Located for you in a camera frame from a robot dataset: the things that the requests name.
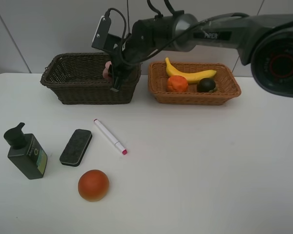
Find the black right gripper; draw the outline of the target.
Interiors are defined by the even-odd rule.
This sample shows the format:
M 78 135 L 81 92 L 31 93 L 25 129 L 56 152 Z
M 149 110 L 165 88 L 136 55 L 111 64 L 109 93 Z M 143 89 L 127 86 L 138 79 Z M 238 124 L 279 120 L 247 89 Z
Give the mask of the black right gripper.
M 118 47 L 110 54 L 108 79 L 112 79 L 111 90 L 119 92 L 123 82 L 136 65 L 149 60 L 156 51 L 156 38 L 153 34 L 131 34 L 120 41 Z

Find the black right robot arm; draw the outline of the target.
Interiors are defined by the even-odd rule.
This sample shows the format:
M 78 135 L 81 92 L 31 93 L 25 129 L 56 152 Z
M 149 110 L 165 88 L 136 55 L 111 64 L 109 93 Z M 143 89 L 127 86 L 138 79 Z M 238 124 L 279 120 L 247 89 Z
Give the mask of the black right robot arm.
M 137 64 L 161 51 L 189 52 L 197 45 L 237 50 L 262 89 L 293 98 L 293 14 L 229 13 L 202 21 L 178 14 L 139 20 L 110 54 L 112 90 L 120 89 Z

